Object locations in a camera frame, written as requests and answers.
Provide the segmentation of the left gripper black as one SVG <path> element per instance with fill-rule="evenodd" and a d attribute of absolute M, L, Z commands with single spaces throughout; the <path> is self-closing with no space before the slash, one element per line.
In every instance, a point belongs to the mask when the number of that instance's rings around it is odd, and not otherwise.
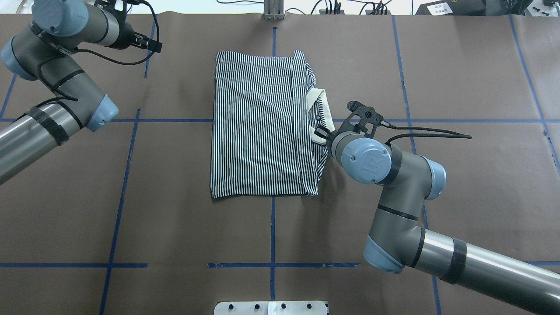
<path fill-rule="evenodd" d="M 149 38 L 144 34 L 137 34 L 133 30 L 133 27 L 130 23 L 123 22 L 119 25 L 118 48 L 126 49 L 130 46 L 149 50 L 156 53 L 160 53 L 162 50 L 161 42 Z"/>

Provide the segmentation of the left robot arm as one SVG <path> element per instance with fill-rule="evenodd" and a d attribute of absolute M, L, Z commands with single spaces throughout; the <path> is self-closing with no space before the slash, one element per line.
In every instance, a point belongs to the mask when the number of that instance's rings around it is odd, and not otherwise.
<path fill-rule="evenodd" d="M 146 0 L 36 0 L 32 18 L 2 48 L 10 72 L 40 81 L 53 97 L 32 106 L 1 132 L 1 183 L 6 183 L 70 136 L 98 131 L 118 106 L 73 59 L 88 53 L 134 66 L 162 50 L 160 26 Z"/>

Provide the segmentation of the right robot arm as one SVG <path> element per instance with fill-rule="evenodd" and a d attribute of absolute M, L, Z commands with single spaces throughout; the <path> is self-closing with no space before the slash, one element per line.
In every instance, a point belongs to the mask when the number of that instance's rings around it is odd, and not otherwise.
<path fill-rule="evenodd" d="M 442 195 L 427 201 L 428 228 L 559 272 L 559 123 L 442 123 L 471 140 L 417 138 L 416 151 L 448 172 Z M 405 267 L 391 274 L 363 259 L 381 189 L 352 181 L 329 159 L 320 195 L 302 201 L 308 259 L 341 267 L 277 269 L 276 299 L 327 301 L 334 315 L 524 315 L 491 297 Z"/>

